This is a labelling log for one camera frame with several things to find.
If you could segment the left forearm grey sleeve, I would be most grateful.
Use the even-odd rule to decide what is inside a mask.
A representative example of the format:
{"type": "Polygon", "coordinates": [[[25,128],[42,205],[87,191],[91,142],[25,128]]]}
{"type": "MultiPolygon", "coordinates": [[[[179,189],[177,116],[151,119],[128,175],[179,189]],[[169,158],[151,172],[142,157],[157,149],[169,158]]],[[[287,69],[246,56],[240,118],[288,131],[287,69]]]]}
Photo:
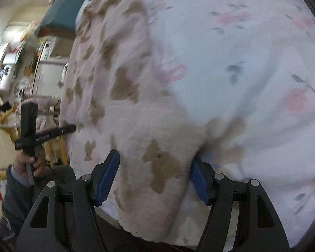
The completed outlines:
{"type": "Polygon", "coordinates": [[[12,165],[7,168],[7,186],[1,204],[0,236],[14,247],[26,217],[33,205],[34,187],[12,165]]]}

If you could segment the left hand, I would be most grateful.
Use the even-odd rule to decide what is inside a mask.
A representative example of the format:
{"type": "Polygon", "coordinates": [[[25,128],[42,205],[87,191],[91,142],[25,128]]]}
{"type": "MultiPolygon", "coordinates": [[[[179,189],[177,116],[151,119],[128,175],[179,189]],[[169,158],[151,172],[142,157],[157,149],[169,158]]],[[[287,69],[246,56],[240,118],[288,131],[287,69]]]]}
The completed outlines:
{"type": "Polygon", "coordinates": [[[34,177],[40,177],[45,171],[45,150],[42,146],[36,148],[36,157],[19,152],[13,163],[14,169],[23,177],[28,177],[27,165],[34,168],[34,177]]]}

